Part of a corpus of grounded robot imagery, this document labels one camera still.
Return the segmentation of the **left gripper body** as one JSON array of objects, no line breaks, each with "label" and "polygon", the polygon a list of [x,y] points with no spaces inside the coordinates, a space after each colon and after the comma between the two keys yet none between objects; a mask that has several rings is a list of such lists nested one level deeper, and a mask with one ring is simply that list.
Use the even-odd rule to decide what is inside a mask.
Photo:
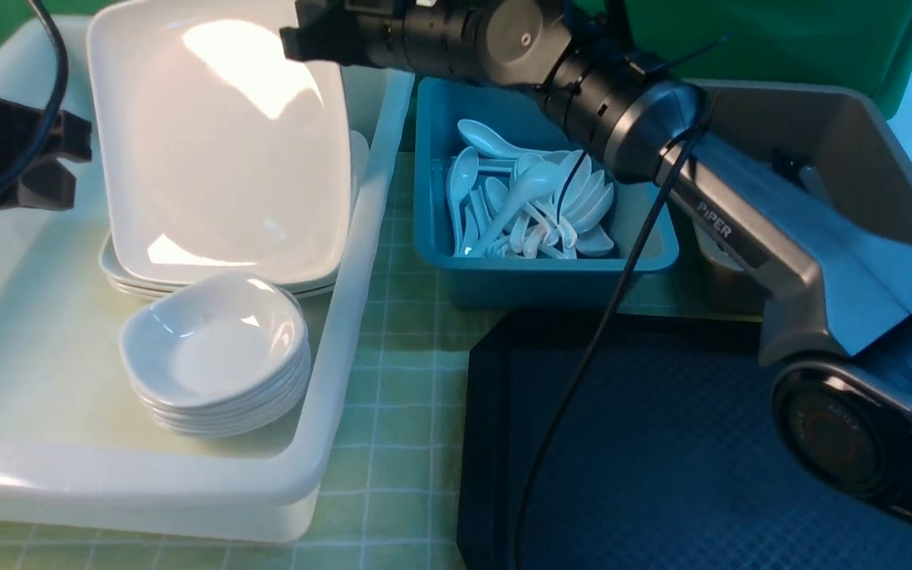
[{"label": "left gripper body", "polygon": [[76,176],[62,160],[92,159],[92,125],[61,109],[56,86],[45,109],[0,98],[0,211],[66,211],[74,206]]}]

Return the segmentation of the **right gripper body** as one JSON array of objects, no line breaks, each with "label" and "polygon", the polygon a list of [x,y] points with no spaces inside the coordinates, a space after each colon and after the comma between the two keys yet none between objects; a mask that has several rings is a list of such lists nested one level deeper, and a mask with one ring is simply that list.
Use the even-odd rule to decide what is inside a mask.
[{"label": "right gripper body", "polygon": [[308,63],[419,72],[406,46],[412,1],[297,1],[279,29],[283,54]]}]

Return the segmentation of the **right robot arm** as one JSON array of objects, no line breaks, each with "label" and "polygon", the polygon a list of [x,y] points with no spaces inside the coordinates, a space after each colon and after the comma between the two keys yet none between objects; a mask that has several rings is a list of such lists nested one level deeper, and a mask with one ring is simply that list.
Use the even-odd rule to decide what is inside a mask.
[{"label": "right robot arm", "polygon": [[529,93],[620,181],[653,183],[765,292],[772,419],[811,475],[912,526],[912,243],[865,230],[710,131],[714,100],[637,47],[622,3],[304,1],[299,62]]}]

